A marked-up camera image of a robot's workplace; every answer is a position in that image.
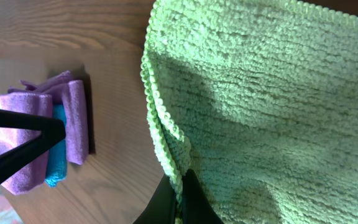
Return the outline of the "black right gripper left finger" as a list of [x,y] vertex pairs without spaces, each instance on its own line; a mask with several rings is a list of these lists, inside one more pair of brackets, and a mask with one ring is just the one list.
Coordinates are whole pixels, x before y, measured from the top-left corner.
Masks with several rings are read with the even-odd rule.
[[175,196],[169,177],[164,175],[150,202],[134,224],[174,224],[177,205]]

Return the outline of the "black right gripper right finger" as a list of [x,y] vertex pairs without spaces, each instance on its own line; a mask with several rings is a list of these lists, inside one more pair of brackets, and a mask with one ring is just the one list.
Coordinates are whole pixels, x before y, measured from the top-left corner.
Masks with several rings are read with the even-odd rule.
[[206,198],[195,172],[187,170],[182,178],[182,219],[184,224],[223,224]]

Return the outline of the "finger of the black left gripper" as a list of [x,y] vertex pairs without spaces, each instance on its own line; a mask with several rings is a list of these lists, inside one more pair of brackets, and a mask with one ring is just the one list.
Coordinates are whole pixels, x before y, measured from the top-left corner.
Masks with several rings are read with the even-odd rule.
[[0,185],[27,164],[65,139],[62,120],[0,110],[0,128],[39,131],[40,135],[0,155]]

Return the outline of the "light green cloth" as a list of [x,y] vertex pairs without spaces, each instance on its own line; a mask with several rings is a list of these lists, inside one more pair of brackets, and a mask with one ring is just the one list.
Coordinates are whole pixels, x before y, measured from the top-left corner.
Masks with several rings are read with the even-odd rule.
[[302,1],[156,1],[141,77],[155,153],[224,223],[358,223],[358,16]]

